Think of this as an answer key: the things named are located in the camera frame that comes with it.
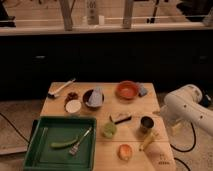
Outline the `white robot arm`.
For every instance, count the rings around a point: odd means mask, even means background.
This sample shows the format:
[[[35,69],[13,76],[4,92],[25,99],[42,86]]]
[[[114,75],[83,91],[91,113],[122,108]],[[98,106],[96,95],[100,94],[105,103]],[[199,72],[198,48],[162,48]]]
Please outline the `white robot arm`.
[[[213,136],[213,111],[199,104],[202,97],[202,91],[196,85],[187,84],[168,93],[164,107],[172,121],[183,118]]]

